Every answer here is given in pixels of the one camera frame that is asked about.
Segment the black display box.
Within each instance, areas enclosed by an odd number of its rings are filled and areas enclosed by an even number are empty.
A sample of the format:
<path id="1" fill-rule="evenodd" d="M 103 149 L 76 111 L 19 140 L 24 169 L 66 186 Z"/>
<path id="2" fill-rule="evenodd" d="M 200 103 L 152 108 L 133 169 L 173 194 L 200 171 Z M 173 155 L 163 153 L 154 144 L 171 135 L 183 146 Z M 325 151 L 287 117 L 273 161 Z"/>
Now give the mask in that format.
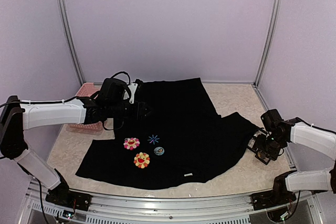
<path id="1" fill-rule="evenodd" d="M 262 147 L 262 144 L 266 139 L 266 135 L 267 135 L 267 132 L 264 129 L 259 128 L 254 133 L 252 138 L 249 140 L 247 148 L 256 154 L 259 151 L 259 149 Z"/>
<path id="2" fill-rule="evenodd" d="M 265 165 L 268 165 L 269 162 L 272 160 L 271 156 L 268 153 L 265 153 L 261 150 L 257 151 L 255 157 Z"/>

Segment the round blue pin badge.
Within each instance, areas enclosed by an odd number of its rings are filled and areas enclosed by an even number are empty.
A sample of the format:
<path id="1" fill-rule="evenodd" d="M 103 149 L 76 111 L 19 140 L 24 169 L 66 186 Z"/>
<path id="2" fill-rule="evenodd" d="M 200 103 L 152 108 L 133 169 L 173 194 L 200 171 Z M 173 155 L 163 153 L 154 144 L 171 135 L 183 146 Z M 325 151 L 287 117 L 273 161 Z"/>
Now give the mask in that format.
<path id="1" fill-rule="evenodd" d="M 162 147 L 156 147 L 156 148 L 154 149 L 154 154 L 157 155 L 157 156 L 161 156 L 161 155 L 163 155 L 164 152 L 165 152 L 165 150 L 164 150 L 164 148 L 162 148 Z"/>

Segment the black t-shirt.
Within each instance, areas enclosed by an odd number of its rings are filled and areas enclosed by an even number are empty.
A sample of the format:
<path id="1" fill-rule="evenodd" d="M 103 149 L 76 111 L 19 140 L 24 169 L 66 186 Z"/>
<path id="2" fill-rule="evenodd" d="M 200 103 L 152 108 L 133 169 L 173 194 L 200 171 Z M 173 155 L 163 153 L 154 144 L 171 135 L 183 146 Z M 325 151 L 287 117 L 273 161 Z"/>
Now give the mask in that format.
<path id="1" fill-rule="evenodd" d="M 118 120 L 114 139 L 91 143 L 77 176 L 146 190 L 205 183 L 235 166 L 257 131 L 237 112 L 219 115 L 200 78 L 146 82 L 136 100 L 152 108 L 149 117 Z M 147 141 L 152 134 L 160 138 L 155 145 Z M 123 146 L 131 137 L 140 141 L 132 151 Z M 156 147 L 164 154 L 155 155 Z M 150 157 L 144 169 L 133 163 L 140 152 Z"/>

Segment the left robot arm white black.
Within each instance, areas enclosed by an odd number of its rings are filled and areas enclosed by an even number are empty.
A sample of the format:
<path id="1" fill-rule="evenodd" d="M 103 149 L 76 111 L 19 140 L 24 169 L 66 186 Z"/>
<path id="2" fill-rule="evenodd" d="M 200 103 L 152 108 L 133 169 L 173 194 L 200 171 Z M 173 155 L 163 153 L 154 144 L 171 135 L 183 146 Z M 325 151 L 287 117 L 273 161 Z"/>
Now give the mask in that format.
<path id="1" fill-rule="evenodd" d="M 136 100 L 142 86 L 140 80 L 124 82 L 111 77 L 89 97 L 29 101 L 12 95 L 1 105 L 1 154 L 14 160 L 48 189 L 48 202 L 64 206 L 78 202 L 78 193 L 71 191 L 60 172 L 28 145 L 24 131 L 49 125 L 103 123 L 107 119 L 145 119 L 151 109 L 145 102 Z"/>

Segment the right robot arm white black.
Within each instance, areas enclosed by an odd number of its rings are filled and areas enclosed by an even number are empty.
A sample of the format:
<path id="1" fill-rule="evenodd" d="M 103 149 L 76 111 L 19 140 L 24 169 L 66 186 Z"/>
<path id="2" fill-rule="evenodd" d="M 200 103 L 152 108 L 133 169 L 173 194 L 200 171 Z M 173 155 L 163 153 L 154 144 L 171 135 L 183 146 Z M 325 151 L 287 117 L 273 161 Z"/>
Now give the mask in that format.
<path id="1" fill-rule="evenodd" d="M 278 110 L 266 111 L 261 117 L 264 128 L 248 143 L 248 149 L 263 164 L 276 161 L 288 143 L 306 146 L 335 160 L 335 132 L 322 129 L 299 117 L 284 120 Z M 285 172 L 274 179 L 269 191 L 252 194 L 254 209 L 278 206 L 297 200 L 296 192 L 335 192 L 335 168 Z"/>

